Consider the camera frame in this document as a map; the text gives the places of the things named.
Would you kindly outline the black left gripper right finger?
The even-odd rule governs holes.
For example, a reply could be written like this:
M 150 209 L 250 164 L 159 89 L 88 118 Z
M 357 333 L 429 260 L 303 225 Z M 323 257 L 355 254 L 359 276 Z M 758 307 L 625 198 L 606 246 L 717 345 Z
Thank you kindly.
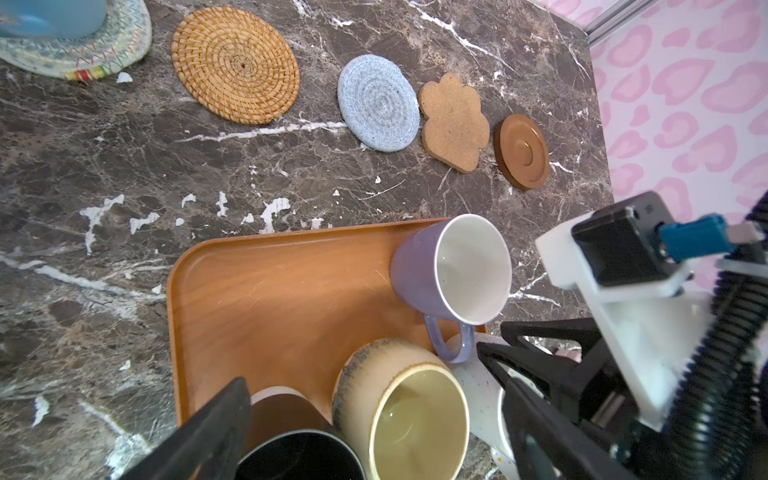
M 522 479 L 633 479 L 524 383 L 507 383 L 502 412 Z

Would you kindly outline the white speckled mug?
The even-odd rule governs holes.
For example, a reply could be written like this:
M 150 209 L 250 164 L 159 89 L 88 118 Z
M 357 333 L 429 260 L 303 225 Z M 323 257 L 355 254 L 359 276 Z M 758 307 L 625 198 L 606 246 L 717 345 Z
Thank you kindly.
M 493 461 L 507 479 L 519 479 L 502 413 L 504 390 L 476 352 L 465 362 L 449 363 L 448 368 L 464 391 L 470 432 L 491 448 Z

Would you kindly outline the woven rattan round coaster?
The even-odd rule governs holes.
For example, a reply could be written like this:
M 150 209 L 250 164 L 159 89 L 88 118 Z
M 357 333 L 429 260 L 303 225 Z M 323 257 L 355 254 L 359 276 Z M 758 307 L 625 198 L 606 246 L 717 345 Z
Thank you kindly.
M 236 123 L 268 124 L 299 94 L 299 66 L 287 41 L 260 17 L 234 7 L 186 16 L 173 34 L 171 57 L 192 97 Z

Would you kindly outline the beige ceramic mug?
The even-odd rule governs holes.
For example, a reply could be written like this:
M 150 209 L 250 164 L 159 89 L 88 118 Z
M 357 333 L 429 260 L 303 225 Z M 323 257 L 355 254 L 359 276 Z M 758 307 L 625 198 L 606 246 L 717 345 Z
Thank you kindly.
M 436 355 L 399 338 L 375 340 L 348 359 L 332 423 L 368 479 L 455 479 L 467 451 L 462 387 Z

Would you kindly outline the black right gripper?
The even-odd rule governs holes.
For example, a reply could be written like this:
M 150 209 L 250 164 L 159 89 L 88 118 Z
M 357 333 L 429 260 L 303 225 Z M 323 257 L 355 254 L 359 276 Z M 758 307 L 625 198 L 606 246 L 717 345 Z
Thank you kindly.
M 572 340 L 581 347 L 580 364 L 546 354 L 520 337 Z M 479 342 L 476 352 L 491 376 L 506 388 L 506 368 L 530 380 L 545 398 L 610 456 L 632 456 L 642 442 L 658 436 L 640 421 L 637 402 L 627 386 L 593 318 L 550 321 L 505 321 L 501 338 L 507 345 Z M 572 373 L 586 367 L 581 393 L 569 387 Z

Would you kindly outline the grey blue woven coaster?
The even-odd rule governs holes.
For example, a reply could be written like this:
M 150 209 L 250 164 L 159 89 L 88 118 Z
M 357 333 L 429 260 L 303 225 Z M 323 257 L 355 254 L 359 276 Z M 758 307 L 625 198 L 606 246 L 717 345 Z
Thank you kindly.
M 350 60 L 339 76 L 337 100 L 347 127 L 370 149 L 397 152 L 417 136 L 416 93 L 400 68 L 382 56 Z

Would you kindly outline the cork flower shaped coaster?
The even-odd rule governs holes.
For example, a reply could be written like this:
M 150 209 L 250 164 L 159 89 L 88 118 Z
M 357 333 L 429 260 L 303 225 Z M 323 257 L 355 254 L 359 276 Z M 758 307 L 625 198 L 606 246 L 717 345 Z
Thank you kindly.
M 439 81 L 422 86 L 418 103 L 426 119 L 422 128 L 425 150 L 461 173 L 475 170 L 490 138 L 478 92 L 447 72 Z

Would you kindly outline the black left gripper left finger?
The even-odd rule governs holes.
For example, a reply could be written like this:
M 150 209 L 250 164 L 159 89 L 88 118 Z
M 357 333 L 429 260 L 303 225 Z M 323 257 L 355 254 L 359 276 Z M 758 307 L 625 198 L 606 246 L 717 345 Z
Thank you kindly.
M 233 479 L 251 424 L 246 380 L 229 382 L 125 479 Z

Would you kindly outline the lavender mug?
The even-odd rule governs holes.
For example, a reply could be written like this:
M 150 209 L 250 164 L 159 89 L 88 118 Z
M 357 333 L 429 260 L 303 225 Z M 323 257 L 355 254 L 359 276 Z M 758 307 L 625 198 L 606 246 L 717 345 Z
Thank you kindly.
M 416 232 L 396 249 L 390 263 L 394 291 L 424 315 L 437 355 L 451 364 L 470 359 L 475 328 L 502 312 L 512 273 L 502 234 L 475 214 Z

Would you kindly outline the black mug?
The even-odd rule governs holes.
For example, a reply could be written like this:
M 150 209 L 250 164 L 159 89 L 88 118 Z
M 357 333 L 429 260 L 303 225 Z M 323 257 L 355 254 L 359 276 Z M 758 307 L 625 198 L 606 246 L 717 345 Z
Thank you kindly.
M 272 386 L 251 396 L 237 479 L 364 479 L 354 450 L 304 395 Z

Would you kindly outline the orange wooden tray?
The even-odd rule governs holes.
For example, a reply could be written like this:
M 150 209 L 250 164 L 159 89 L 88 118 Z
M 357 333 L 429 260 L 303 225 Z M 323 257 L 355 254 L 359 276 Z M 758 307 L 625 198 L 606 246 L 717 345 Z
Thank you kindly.
M 227 383 L 299 391 L 328 414 L 360 347 L 402 338 L 431 348 L 423 317 L 391 287 L 391 257 L 424 229 L 411 220 L 208 240 L 187 250 L 166 294 L 176 417 Z

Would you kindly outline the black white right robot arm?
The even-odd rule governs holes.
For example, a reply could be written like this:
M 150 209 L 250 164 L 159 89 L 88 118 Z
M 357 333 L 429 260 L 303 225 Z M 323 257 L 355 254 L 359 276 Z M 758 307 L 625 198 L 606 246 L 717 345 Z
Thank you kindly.
M 682 223 L 647 191 L 538 238 L 585 318 L 481 342 L 523 479 L 739 479 L 767 420 L 767 202 Z

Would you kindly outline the multicolour woven round coaster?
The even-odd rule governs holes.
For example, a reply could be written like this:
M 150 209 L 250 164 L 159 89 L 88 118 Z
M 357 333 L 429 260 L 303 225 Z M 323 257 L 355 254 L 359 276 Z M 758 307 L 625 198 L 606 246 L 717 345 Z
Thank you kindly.
M 79 39 L 3 38 L 1 59 L 39 75 L 72 81 L 98 80 L 141 60 L 152 43 L 143 0 L 108 1 L 103 25 Z

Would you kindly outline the light blue mug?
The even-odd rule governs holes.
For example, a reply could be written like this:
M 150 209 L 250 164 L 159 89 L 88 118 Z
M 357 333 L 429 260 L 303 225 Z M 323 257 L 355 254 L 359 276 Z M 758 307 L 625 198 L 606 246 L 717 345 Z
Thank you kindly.
M 1 0 L 1 37 L 82 38 L 106 15 L 106 0 Z

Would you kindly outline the brown wooden round coaster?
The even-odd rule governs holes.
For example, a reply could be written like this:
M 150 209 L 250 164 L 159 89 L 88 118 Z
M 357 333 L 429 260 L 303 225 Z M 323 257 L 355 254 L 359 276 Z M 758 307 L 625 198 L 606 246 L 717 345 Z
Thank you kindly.
M 549 152 L 543 134 L 528 117 L 512 114 L 494 133 L 494 152 L 504 177 L 527 191 L 541 187 L 550 173 Z

